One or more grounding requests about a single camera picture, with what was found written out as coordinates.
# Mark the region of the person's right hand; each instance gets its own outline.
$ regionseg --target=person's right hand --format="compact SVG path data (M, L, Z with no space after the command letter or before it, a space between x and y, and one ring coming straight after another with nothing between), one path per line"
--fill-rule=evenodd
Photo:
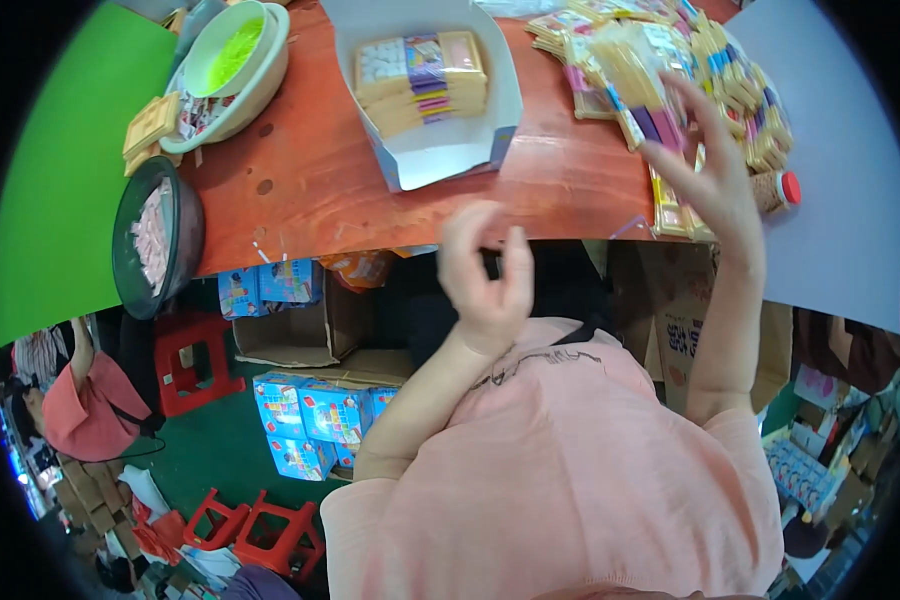
M640 146L640 154L717 236L721 261L742 261L746 268L762 268L763 228L740 148L716 104L696 84L668 72L661 72L660 80L679 94L692 112L703 135L706 162L695 173L682 155L650 140Z
M534 255L523 228L512 226L503 247L503 276L487 277L480 247L493 218L495 201L477 201L443 224L437 276L456 308L455 328L468 349L491 359L513 345L534 307Z

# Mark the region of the shirt sleeve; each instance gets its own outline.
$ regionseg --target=shirt sleeve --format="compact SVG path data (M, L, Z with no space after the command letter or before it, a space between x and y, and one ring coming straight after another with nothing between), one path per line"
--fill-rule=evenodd
M334 600L360 598L371 543L390 504L395 479L366 479L333 490L320 505L327 579Z
M48 440L66 438L89 417L77 393L69 364L63 367L60 377L49 386L42 410Z
M730 409L703 426L729 455L749 509L756 550L755 589L767 590L783 561L783 527L777 484L760 443L756 417L749 409Z

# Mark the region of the woman in pink shirt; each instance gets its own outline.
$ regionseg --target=woman in pink shirt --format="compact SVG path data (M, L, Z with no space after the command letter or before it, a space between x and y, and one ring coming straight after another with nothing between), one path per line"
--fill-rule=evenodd
M348 598L714 598L764 594L783 536L750 391L765 280L740 150L713 103L664 77L707 164L644 158L720 238L686 416L610 334L528 318L534 257L511 227L503 277L479 249L499 206L444 224L438 277L458 320L324 500L330 593Z
M154 437L166 418L154 365L154 322L123 306L96 313L100 352L83 318L72 318L73 354L44 394L14 392L36 431L54 450L81 461L120 456L139 435Z

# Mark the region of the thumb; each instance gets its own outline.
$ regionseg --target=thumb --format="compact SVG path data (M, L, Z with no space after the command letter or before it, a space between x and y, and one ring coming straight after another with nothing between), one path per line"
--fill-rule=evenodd
M707 201L708 192L703 177L694 172L681 154L667 150L660 143L651 140L641 144L639 151L649 166L672 187L678 198L690 203L695 209L698 204Z
M534 253L523 227L512 226L504 245L504 308L528 313L534 306Z

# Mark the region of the person's left hand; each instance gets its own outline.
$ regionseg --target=person's left hand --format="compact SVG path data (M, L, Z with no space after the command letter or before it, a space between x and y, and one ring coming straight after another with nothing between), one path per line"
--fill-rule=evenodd
M440 285L459 313L461 340L470 351L494 359L514 344L534 307L534 255L522 227L506 233L501 278L487 277L480 247L500 209L495 201L477 201L457 210L443 224L437 254Z

